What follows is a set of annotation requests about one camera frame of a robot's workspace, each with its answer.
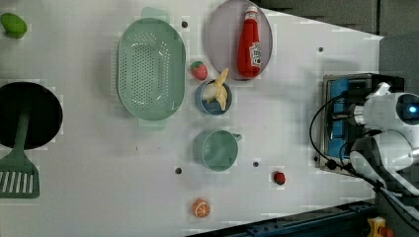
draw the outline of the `blue cup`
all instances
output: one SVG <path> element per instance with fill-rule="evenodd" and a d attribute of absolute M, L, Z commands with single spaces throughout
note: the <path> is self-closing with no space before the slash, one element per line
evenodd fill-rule
<path fill-rule="evenodd" d="M 198 87 L 197 92 L 195 93 L 195 102 L 197 104 L 198 110 L 200 110 L 201 112 L 207 115 L 221 116 L 225 114 L 228 111 L 228 109 L 230 109 L 232 95 L 230 88 L 226 83 L 224 83 L 223 86 L 227 91 L 227 103 L 225 105 L 225 111 L 221 110 L 221 106 L 219 105 L 216 99 L 213 99 L 210 103 L 207 103 L 207 101 L 203 101 L 204 88 L 206 87 L 206 85 L 213 83 L 214 81 L 215 80 L 204 82 L 200 85 L 200 87 Z"/>

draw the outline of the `red ketchup bottle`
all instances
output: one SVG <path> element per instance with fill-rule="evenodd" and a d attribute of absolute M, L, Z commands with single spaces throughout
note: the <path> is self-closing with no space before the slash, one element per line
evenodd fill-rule
<path fill-rule="evenodd" d="M 247 8 L 243 31 L 237 52 L 237 69 L 246 78 L 256 77 L 261 71 L 261 46 L 259 42 L 258 9 L 255 6 Z"/>

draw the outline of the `white table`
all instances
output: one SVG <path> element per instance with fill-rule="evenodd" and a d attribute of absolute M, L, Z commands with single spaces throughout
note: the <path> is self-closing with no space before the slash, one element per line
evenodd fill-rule
<path fill-rule="evenodd" d="M 55 142 L 27 152 L 40 167 L 41 197 L 0 200 L 2 237 L 182 236 L 373 196 L 364 182 L 316 169 L 307 133 L 320 106 L 322 76 L 377 72 L 380 37 L 264 11 L 274 31 L 271 62 L 260 80 L 229 82 L 234 103 L 225 116 L 196 109 L 199 82 L 187 73 L 184 102 L 166 128 L 138 128 L 118 98 L 116 52 L 143 7 L 168 11 L 186 45 L 187 65 L 201 60 L 209 77 L 216 76 L 202 37 L 223 1 L 184 2 L 0 3 L 1 13 L 17 13 L 30 24 L 21 40 L 1 36 L 1 82 L 42 79 L 64 110 Z M 237 163 L 226 173 L 212 173 L 193 159 L 192 140 L 205 127 L 243 136 Z M 1 156 L 8 151 L 3 147 Z M 282 187 L 270 178 L 277 169 L 288 179 Z M 199 197 L 212 205 L 206 220 L 189 212 Z"/>

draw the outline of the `spatula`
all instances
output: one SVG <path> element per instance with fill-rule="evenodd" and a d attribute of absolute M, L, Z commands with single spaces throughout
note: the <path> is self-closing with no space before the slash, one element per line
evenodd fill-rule
<path fill-rule="evenodd" d="M 40 196 L 40 175 L 25 155 L 31 105 L 23 103 L 13 150 L 0 160 L 0 198 L 37 198 Z"/>

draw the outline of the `mug handle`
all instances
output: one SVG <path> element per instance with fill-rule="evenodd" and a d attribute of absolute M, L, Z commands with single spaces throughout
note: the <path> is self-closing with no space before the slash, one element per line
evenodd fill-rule
<path fill-rule="evenodd" d="M 234 136 L 234 138 L 236 139 L 236 141 L 241 140 L 241 135 L 240 134 L 232 134 Z"/>

